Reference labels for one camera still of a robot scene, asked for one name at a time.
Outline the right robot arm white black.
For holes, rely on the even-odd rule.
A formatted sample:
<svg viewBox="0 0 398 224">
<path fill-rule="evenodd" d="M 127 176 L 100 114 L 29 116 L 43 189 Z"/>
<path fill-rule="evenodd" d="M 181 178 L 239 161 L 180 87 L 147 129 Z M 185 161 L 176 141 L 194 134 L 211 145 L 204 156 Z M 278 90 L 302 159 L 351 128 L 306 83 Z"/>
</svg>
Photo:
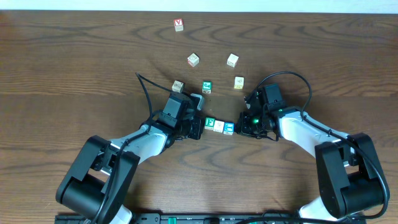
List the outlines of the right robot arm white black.
<svg viewBox="0 0 398 224">
<path fill-rule="evenodd" d="M 297 107 L 260 106 L 239 115 L 236 132 L 265 139 L 274 133 L 316 160 L 319 197 L 292 222 L 343 223 L 372 220 L 387 210 L 390 191 L 373 140 L 321 124 Z"/>
</svg>

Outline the blue E wooden block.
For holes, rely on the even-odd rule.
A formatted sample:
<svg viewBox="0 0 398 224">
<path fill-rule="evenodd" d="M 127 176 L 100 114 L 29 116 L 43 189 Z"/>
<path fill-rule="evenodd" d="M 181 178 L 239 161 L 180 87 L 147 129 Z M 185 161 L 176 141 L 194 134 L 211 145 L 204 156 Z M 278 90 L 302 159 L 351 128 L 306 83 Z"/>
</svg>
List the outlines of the blue E wooden block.
<svg viewBox="0 0 398 224">
<path fill-rule="evenodd" d="M 234 123 L 225 122 L 223 128 L 223 134 L 233 135 L 233 133 L 234 133 Z"/>
</svg>

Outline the wooden block green trim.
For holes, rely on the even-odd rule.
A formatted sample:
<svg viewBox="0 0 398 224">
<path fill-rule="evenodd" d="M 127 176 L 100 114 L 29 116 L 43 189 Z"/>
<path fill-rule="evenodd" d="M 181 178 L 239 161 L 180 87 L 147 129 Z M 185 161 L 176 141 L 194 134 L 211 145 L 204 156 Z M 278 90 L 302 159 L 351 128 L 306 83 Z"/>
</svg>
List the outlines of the wooden block green trim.
<svg viewBox="0 0 398 224">
<path fill-rule="evenodd" d="M 214 132 L 217 132 L 217 133 L 223 133 L 224 121 L 215 120 L 213 130 L 214 130 Z"/>
</svg>

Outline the green F wooden block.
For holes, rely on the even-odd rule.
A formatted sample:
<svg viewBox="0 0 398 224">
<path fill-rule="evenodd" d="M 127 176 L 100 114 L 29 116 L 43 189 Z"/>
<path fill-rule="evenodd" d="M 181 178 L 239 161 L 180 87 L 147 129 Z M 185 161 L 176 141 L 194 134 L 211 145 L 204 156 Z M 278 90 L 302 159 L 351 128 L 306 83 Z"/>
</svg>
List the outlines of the green F wooden block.
<svg viewBox="0 0 398 224">
<path fill-rule="evenodd" d="M 214 130 L 214 126 L 215 126 L 215 119 L 206 117 L 205 118 L 205 129 Z"/>
</svg>

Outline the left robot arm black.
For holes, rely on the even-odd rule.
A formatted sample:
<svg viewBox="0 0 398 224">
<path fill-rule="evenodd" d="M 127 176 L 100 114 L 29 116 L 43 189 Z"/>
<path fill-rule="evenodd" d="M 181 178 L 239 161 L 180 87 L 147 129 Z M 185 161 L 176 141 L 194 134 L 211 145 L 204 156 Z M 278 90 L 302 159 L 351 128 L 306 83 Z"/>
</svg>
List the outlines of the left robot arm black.
<svg viewBox="0 0 398 224">
<path fill-rule="evenodd" d="M 61 181 L 55 199 L 92 223 L 131 220 L 122 205 L 138 165 L 176 140 L 199 140 L 204 120 L 194 106 L 166 106 L 134 133 L 119 139 L 90 137 Z"/>
</svg>

